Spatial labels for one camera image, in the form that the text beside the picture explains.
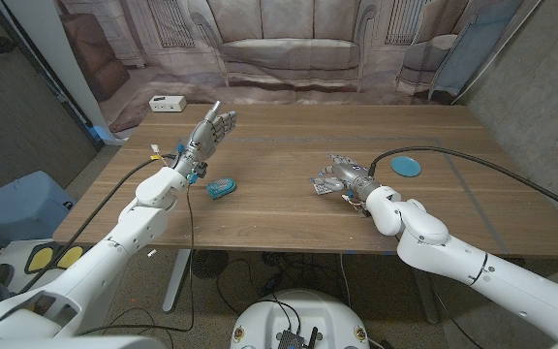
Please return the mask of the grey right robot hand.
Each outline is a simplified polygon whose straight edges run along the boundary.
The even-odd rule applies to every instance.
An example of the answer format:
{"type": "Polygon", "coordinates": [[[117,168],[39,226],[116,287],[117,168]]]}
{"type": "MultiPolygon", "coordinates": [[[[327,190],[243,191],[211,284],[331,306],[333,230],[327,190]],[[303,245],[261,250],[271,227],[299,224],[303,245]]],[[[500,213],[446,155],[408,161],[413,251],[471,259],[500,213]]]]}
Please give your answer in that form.
{"type": "Polygon", "coordinates": [[[354,159],[333,153],[328,157],[331,165],[324,167],[316,177],[309,179],[319,195],[347,190],[365,201],[372,191],[381,187],[381,184],[368,174],[368,170],[354,159]]]}

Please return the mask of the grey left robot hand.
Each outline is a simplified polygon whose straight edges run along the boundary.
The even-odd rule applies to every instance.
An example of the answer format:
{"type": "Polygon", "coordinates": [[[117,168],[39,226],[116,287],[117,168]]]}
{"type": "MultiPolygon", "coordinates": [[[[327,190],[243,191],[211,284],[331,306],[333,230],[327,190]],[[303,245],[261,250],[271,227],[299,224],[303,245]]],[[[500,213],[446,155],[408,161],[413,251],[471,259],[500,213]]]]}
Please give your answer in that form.
{"type": "Polygon", "coordinates": [[[209,159],[215,152],[216,146],[235,128],[236,112],[219,113],[220,106],[221,103],[217,101],[185,143],[173,167],[180,174],[188,176],[195,167],[209,159]]]}

